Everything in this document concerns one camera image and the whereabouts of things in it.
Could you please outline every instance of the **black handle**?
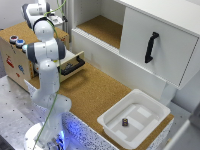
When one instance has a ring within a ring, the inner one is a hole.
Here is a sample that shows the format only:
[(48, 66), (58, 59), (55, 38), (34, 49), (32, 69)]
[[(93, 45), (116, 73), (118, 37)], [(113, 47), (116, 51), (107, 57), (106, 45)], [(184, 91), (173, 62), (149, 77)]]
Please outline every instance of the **black handle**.
[(149, 40), (147, 52), (146, 52), (146, 56), (145, 56), (145, 63), (146, 64), (153, 60), (153, 57), (151, 56), (151, 52), (152, 52), (154, 40), (158, 37), (159, 37), (159, 34), (156, 33), (156, 32), (153, 32), (153, 34), (152, 34), (152, 36)]
[(76, 57), (76, 60), (79, 62), (78, 64), (76, 64), (75, 66), (62, 70), (61, 69), (61, 75), (66, 76), (70, 73), (72, 73), (73, 71), (77, 70), (78, 68), (82, 67), (85, 64), (85, 61), (83, 59), (81, 59), (79, 56)]

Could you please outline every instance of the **cabinet door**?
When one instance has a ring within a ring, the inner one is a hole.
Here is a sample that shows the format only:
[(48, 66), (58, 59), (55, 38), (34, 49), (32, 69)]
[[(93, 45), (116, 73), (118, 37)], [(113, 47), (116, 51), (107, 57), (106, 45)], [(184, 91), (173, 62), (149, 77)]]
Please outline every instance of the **cabinet door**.
[[(153, 32), (158, 33), (159, 37), (154, 40), (151, 53), (153, 60), (145, 63)], [(179, 86), (197, 40), (191, 34), (126, 8), (120, 54)]]

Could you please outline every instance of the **green cable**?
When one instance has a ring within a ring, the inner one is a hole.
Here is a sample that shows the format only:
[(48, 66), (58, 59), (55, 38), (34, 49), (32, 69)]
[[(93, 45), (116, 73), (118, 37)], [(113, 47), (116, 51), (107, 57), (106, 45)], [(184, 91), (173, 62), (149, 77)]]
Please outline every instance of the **green cable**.
[(51, 13), (51, 12), (54, 12), (54, 11), (57, 11), (58, 9), (62, 8), (63, 5), (66, 3), (66, 1), (67, 1), (67, 0), (65, 0), (65, 1), (63, 2), (63, 4), (62, 4), (59, 8), (57, 8), (57, 9), (55, 9), (55, 10), (52, 10), (52, 11), (50, 11), (50, 12), (46, 12), (46, 13), (44, 14), (44, 16), (46, 17), (47, 14), (49, 14), (49, 13)]
[(62, 11), (62, 9), (60, 9), (60, 12), (61, 12), (61, 14), (62, 14), (63, 16), (65, 16), (65, 14), (64, 14), (63, 11)]
[[(58, 34), (57, 34), (57, 31), (56, 31), (55, 27), (54, 27), (49, 21), (47, 21), (47, 22), (52, 26), (54, 32), (56, 33), (56, 37), (58, 38)], [(59, 82), (60, 82), (60, 75), (61, 75), (61, 68), (59, 69)], [(52, 104), (52, 106), (51, 106), (51, 109), (50, 109), (50, 112), (49, 112), (49, 114), (48, 114), (48, 116), (47, 116), (47, 119), (46, 119), (46, 121), (45, 121), (45, 123), (44, 123), (44, 125), (43, 125), (43, 127), (42, 127), (42, 129), (41, 129), (41, 131), (40, 131), (40, 134), (39, 134), (39, 136), (37, 137), (37, 140), (36, 140), (36, 142), (35, 142), (35, 145), (34, 145), (34, 147), (33, 147), (33, 150), (35, 149), (35, 146), (36, 146), (36, 144), (37, 144), (37, 142), (38, 142), (38, 140), (39, 140), (39, 138), (40, 138), (40, 136), (41, 136), (41, 134), (42, 134), (42, 132), (43, 132), (43, 130), (44, 130), (44, 127), (46, 126), (46, 123), (47, 123), (47, 121), (48, 121), (48, 119), (49, 119), (49, 117), (50, 117), (50, 114), (51, 114), (51, 112), (52, 112), (52, 110), (53, 110), (53, 108), (54, 108), (54, 105), (55, 105), (55, 103), (56, 103), (57, 96), (58, 96), (58, 91), (56, 92), (56, 97), (55, 97), (54, 102), (53, 102), (53, 104)]]

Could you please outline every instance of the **white plastic tray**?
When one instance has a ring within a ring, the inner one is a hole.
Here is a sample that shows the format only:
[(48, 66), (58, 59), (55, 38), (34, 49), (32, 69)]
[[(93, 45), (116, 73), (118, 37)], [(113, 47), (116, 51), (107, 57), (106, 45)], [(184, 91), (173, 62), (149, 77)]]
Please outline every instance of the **white plastic tray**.
[[(140, 90), (133, 90), (97, 120), (105, 133), (126, 149), (136, 149), (169, 115), (170, 109)], [(122, 126), (122, 119), (129, 125)]]

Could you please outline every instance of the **white robotic arm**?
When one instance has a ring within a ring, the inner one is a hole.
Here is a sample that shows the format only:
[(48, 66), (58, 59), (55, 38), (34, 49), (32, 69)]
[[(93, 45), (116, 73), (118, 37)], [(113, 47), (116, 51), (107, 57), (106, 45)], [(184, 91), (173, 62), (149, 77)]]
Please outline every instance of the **white robotic arm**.
[[(22, 14), (29, 28), (35, 32), (41, 42), (24, 45), (23, 51), (31, 62), (39, 65), (40, 89), (36, 90), (31, 99), (35, 104), (47, 108), (47, 113), (49, 113), (56, 98), (56, 92), (60, 87), (59, 72), (53, 60), (65, 58), (66, 48), (63, 42), (54, 38), (52, 27), (54, 25), (47, 17), (44, 17), (44, 14), (50, 11), (50, 5), (45, 0), (36, 2), (36, 4), (23, 5)], [(58, 94), (53, 111), (49, 115), (37, 146), (43, 150), (51, 149), (49, 143), (55, 141), (57, 135), (63, 130), (61, 115), (69, 111), (70, 108), (71, 100)]]

